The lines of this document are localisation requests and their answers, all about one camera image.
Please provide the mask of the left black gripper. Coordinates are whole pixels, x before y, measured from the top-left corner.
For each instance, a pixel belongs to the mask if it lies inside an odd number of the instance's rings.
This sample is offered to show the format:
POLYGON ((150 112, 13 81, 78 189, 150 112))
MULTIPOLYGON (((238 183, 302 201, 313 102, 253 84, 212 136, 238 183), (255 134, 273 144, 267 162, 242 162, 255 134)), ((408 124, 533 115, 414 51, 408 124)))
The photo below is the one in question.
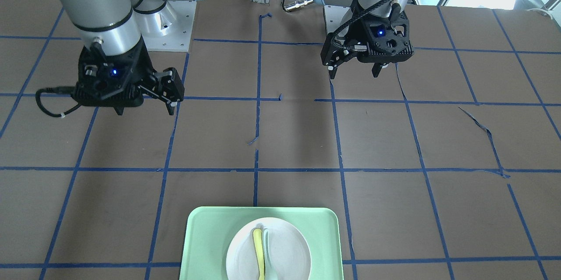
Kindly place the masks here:
POLYGON ((368 14, 361 18, 366 44, 342 45, 335 32, 325 39, 320 52, 321 62, 328 66, 331 80, 335 79, 338 67, 352 58, 362 63, 374 63, 371 69, 373 78, 378 78, 384 64, 405 62, 415 52, 409 39, 409 20, 405 11, 391 11, 391 17, 378 17, 368 14))

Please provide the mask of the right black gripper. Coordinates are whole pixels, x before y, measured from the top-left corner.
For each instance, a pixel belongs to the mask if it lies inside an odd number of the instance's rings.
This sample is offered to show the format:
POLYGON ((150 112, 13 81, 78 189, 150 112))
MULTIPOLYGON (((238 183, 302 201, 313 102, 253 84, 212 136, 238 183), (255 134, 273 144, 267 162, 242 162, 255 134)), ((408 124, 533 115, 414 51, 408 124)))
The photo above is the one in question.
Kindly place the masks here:
POLYGON ((72 98, 82 106, 113 107, 122 116, 125 107, 138 107, 143 96, 150 96, 165 103, 168 114, 174 116, 184 92, 176 68, 156 71, 146 44, 140 39, 128 52, 117 56, 107 56, 97 42, 82 48, 72 98))

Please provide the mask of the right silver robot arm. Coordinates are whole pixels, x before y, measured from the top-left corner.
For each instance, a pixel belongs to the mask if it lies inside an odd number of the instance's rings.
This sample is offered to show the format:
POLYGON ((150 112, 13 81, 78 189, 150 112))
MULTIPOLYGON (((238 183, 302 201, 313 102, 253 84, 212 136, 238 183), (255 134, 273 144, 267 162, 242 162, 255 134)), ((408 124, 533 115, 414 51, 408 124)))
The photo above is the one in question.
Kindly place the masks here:
POLYGON ((111 107, 122 115, 145 96, 168 114, 184 100, 174 67, 157 71, 149 51, 185 52, 191 40, 190 3, 201 0, 60 0, 84 44, 74 86, 38 89, 39 109, 63 118, 81 106, 111 107))

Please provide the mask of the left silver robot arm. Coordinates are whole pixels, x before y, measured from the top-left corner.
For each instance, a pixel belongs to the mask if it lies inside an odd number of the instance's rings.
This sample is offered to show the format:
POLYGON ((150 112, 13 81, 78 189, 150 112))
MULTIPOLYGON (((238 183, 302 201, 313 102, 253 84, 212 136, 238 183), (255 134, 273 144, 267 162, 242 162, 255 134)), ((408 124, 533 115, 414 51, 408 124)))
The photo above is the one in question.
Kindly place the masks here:
POLYGON ((323 6, 349 10, 335 30, 328 31, 320 58, 335 78, 339 66, 352 59, 373 65, 373 77, 390 63, 409 60, 414 48, 409 39, 408 0, 314 0, 323 6))

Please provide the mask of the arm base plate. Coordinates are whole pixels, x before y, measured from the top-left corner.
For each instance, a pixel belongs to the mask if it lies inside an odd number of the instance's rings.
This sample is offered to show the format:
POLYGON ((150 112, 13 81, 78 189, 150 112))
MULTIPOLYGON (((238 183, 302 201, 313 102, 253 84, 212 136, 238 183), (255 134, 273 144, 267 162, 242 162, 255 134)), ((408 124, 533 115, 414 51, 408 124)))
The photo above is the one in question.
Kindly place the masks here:
POLYGON ((197 2, 167 2, 159 12, 134 15, 149 52, 188 52, 197 2))
MULTIPOLYGON (((353 18, 353 11, 349 7, 324 6, 325 34, 335 32, 337 28, 353 18)), ((366 44, 367 38, 363 32, 362 21, 358 20, 345 27, 338 35, 342 45, 366 44)))

